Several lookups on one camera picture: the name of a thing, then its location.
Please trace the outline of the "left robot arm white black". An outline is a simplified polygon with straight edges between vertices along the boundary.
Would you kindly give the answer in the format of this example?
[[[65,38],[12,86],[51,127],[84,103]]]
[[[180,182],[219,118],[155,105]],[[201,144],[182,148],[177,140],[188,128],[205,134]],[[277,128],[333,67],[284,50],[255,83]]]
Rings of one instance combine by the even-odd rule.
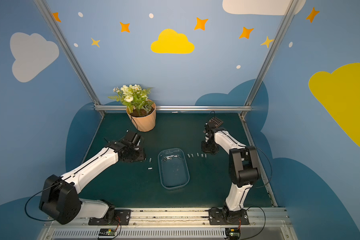
[[[105,200],[81,199],[84,187],[117,162],[142,162],[146,159],[143,145],[113,142],[91,159],[61,175],[45,180],[39,209],[65,225],[74,219],[88,218],[90,225],[112,225],[117,217],[113,204]]]

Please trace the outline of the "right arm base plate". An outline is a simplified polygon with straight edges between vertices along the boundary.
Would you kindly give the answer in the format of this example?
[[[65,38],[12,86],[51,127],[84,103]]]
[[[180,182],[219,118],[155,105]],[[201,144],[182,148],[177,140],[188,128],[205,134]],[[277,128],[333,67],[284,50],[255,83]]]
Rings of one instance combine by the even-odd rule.
[[[249,217],[244,209],[230,211],[228,208],[210,208],[208,210],[210,225],[249,225]]]

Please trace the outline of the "clear plastic storage box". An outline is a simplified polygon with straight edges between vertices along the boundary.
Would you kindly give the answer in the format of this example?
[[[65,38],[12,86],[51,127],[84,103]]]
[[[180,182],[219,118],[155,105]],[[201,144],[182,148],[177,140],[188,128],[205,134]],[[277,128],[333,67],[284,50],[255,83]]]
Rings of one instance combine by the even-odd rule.
[[[182,160],[163,161],[163,157],[179,155]],[[167,190],[183,188],[190,181],[189,169],[184,152],[179,148],[163,150],[158,154],[159,175],[162,186]]]

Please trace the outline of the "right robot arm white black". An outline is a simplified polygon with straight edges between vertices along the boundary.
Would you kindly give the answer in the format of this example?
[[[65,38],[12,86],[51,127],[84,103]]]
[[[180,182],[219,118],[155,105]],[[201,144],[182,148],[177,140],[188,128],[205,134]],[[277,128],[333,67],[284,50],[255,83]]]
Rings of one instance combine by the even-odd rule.
[[[214,155],[222,148],[229,155],[231,188],[225,205],[219,213],[227,224],[241,223],[246,215],[245,199],[253,185],[261,178],[258,154],[255,147],[246,146],[223,128],[206,131],[202,141],[203,153]]]

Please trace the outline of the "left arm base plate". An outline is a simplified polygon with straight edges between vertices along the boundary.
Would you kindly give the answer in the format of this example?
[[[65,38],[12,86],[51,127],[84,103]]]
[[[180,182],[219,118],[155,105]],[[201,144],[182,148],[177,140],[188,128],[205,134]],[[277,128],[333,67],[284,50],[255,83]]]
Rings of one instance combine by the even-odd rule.
[[[90,218],[89,226],[128,226],[131,220],[132,210],[129,209],[111,209],[103,218]]]

